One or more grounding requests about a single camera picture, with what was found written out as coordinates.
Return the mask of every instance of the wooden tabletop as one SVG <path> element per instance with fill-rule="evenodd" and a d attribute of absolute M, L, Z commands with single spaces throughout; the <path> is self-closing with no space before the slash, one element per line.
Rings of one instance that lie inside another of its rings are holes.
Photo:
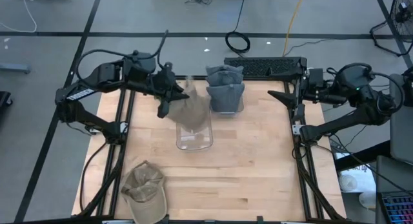
<path fill-rule="evenodd" d="M 283 84 L 274 81 L 244 83 L 244 111 L 231 119 L 212 115 L 214 144 L 199 152 L 179 150 L 176 124 L 156 116 L 159 101 L 152 96 L 136 94 L 122 174 L 144 160 L 155 163 L 166 176 L 170 219 L 252 221 L 263 216 L 266 221 L 305 220 L 296 161 L 291 156 L 293 143 L 287 109 L 267 94 L 267 90 L 283 92 Z M 207 94 L 206 86 L 206 81 L 196 81 L 200 94 Z M 119 95 L 119 91 L 103 94 L 97 115 L 113 121 Z M 305 108 L 307 124 L 324 122 L 320 105 L 306 103 Z M 94 136 L 85 160 L 103 142 L 103 136 Z M 319 145 L 330 148 L 326 137 Z M 311 151 L 320 190 L 337 212 L 345 216 L 331 153 L 316 147 Z M 107 152 L 108 147 L 88 167 L 85 203 L 101 186 Z M 106 213 L 111 193 L 112 188 L 109 188 Z M 312 216 L 316 217 L 313 202 L 311 209 Z M 79 213 L 79 191 L 72 213 Z M 115 218 L 132 218 L 121 196 L 118 196 Z"/>

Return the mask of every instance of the keyboard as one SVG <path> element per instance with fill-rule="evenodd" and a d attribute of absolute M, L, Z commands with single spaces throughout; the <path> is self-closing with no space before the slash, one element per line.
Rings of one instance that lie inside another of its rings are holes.
<path fill-rule="evenodd" d="M 289 70 L 307 67 L 307 59 L 303 57 L 228 57 L 224 64 L 243 66 L 244 77 L 268 77 L 271 74 L 288 72 Z"/>
<path fill-rule="evenodd" d="M 413 198 L 405 192 L 380 192 L 379 202 L 387 223 L 413 224 Z"/>

